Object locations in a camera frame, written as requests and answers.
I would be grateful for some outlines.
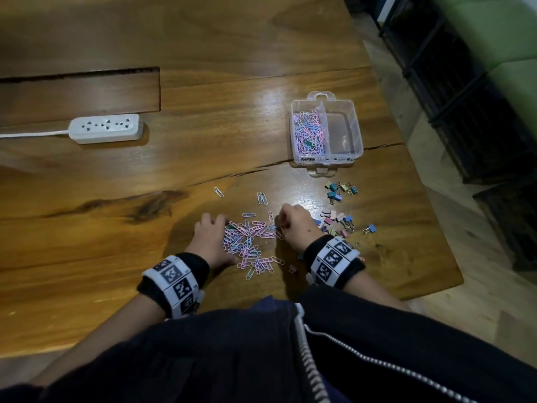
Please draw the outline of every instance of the power strip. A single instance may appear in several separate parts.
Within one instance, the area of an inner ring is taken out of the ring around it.
[[[109,143],[138,140],[143,135],[143,121],[137,114],[77,117],[67,130],[43,133],[0,134],[0,139],[13,137],[43,137],[69,134],[78,144]]]

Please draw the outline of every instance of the person's left hand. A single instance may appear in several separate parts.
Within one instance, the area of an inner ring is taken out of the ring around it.
[[[218,215],[212,220],[211,215],[204,213],[201,222],[196,222],[194,225],[194,238],[185,250],[203,257],[211,270],[226,264],[237,264],[240,261],[235,255],[222,249],[226,222],[224,215]]]

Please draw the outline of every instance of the person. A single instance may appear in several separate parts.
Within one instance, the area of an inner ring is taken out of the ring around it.
[[[302,206],[284,204],[277,223],[318,284],[299,303],[164,321],[193,311],[210,270],[236,263],[222,250],[225,216],[206,213],[137,296],[0,401],[537,401],[535,369],[410,311]]]

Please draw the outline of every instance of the electrical socket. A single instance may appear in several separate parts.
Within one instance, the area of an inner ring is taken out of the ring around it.
[[[143,121],[137,114],[78,117],[68,130],[78,144],[138,140],[143,135]]]

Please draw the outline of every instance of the clear plastic box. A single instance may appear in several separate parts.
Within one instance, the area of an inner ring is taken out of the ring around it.
[[[296,147],[293,117],[317,109],[324,131],[323,154],[301,154]],[[332,92],[312,92],[306,100],[291,103],[293,160],[300,165],[351,164],[364,153],[360,126],[352,100],[338,100]]]

